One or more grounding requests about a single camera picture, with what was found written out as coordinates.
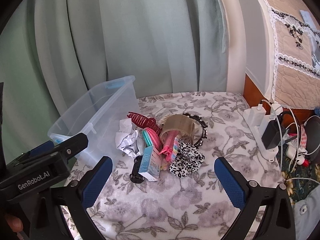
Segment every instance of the red bottle cap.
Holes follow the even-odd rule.
[[[309,166],[309,161],[308,160],[304,160],[303,164],[302,164],[303,167],[308,167]]]

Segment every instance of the white button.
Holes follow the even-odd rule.
[[[303,206],[300,208],[300,215],[303,215],[305,212],[307,212],[307,210],[308,210],[307,205],[303,205]]]

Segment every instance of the blue and white box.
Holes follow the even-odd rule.
[[[154,146],[145,148],[139,168],[139,174],[149,181],[159,180],[161,161],[162,154],[159,155],[158,150]]]

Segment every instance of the black power adapter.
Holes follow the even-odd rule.
[[[281,126],[281,133],[282,135],[285,134],[286,129]],[[266,130],[264,131],[261,140],[263,142],[263,145],[267,150],[275,148],[279,145],[279,142],[281,141],[280,132],[279,132],[279,126],[276,120],[271,120]]]

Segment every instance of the quilted beige fabric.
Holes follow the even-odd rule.
[[[274,9],[291,14],[300,21],[303,21],[300,10],[309,11],[302,0],[268,0],[268,3]],[[317,29],[320,30],[316,20],[313,21]],[[275,26],[278,52],[311,65],[312,58],[308,34],[303,33],[303,49],[299,49],[295,38],[289,34],[284,23],[277,21]],[[287,66],[278,65],[274,99],[293,108],[314,109],[320,105],[320,80]]]

